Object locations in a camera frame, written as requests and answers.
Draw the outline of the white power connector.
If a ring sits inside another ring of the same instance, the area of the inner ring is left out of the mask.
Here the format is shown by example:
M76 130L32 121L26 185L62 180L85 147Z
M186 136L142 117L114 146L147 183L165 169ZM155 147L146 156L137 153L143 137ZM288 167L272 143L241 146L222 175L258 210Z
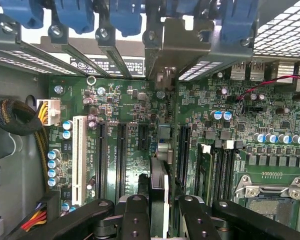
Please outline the white power connector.
M58 99L37 99L38 118L43 126L58 126L61 121L61 101Z

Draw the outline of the green motherboard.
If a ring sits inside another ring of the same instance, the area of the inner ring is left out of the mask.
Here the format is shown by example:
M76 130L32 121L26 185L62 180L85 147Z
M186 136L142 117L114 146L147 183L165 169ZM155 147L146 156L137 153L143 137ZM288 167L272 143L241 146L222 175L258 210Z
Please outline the green motherboard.
M141 174L148 178L148 216L151 232L153 186L151 174L162 177L157 160L158 125L172 116L172 96L163 96L148 80L58 76L50 80L49 99L60 100L60 124L48 131L47 184L59 193L61 215L98 199L96 194L97 123L107 124L105 198L118 204L122 197L138 193ZM211 146L212 206L215 184L215 141L222 141L225 184L225 143L242 141L244 171L232 177L231 200L240 178L249 175L253 183L290 184L300 177L300 61L236 64L210 77L181 78L177 90L177 164L173 234L180 233L178 198L198 196L200 144ZM86 196L82 205L72 204L73 117L87 117ZM127 123L125 194L116 200L118 124ZM138 125L147 124L148 150L138 150ZM187 181L178 178L178 147L181 126L190 127Z

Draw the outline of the short black expansion slot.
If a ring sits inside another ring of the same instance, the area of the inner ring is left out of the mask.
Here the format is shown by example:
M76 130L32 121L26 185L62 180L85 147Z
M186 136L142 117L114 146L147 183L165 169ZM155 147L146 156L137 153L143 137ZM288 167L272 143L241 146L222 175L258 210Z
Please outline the short black expansion slot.
M149 148L149 126L145 123L138 125L138 150Z

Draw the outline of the CPU socket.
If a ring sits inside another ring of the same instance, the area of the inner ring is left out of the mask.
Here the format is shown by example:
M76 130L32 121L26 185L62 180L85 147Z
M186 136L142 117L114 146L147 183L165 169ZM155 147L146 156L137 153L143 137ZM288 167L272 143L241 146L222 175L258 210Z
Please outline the CPU socket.
M253 183L244 174L233 201L251 211L300 232L300 177L289 184Z

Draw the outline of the open black PC case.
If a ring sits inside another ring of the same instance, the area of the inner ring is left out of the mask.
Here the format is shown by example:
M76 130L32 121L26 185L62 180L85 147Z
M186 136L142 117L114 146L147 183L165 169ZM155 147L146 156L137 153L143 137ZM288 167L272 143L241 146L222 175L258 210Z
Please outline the open black PC case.
M43 27L27 29L0 6L0 240L17 240L57 218L59 192L48 186L49 129L37 100L50 100L54 77L141 81L147 78L143 35L151 20L182 19L192 30L212 21L210 52L178 77L195 81L241 63L300 61L300 0L259 0L248 46L220 41L221 0L199 0L193 15L167 17L163 0L142 0L141 32L123 37L110 23L110 0L93 0L94 30L77 34L59 21L55 0L41 0Z

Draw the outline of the white expansion slot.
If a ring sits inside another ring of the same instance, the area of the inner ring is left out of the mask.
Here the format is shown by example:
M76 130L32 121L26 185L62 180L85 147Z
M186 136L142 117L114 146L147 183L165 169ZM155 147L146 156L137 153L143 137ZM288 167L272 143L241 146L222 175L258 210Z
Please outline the white expansion slot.
M87 117L72 118L72 204L81 206L86 199Z

